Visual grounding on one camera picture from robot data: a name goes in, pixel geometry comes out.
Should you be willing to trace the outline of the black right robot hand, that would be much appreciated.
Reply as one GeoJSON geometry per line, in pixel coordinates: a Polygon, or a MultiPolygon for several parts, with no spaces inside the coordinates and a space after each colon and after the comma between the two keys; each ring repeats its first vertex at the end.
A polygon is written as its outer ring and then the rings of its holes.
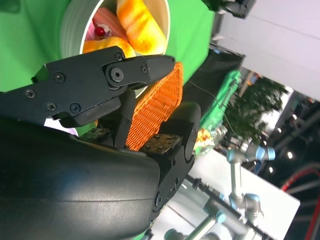
{"type": "Polygon", "coordinates": [[[172,72],[169,55],[117,46],[46,63],[0,95],[0,237],[129,240],[147,230],[192,168],[201,110],[180,105],[137,150],[135,89],[172,72]]]}

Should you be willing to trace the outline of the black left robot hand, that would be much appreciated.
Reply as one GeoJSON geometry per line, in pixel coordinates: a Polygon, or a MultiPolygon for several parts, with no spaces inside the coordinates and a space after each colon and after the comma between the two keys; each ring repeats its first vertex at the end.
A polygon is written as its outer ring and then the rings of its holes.
{"type": "Polygon", "coordinates": [[[202,0],[210,11],[218,14],[230,13],[233,17],[246,19],[256,0],[202,0]]]}

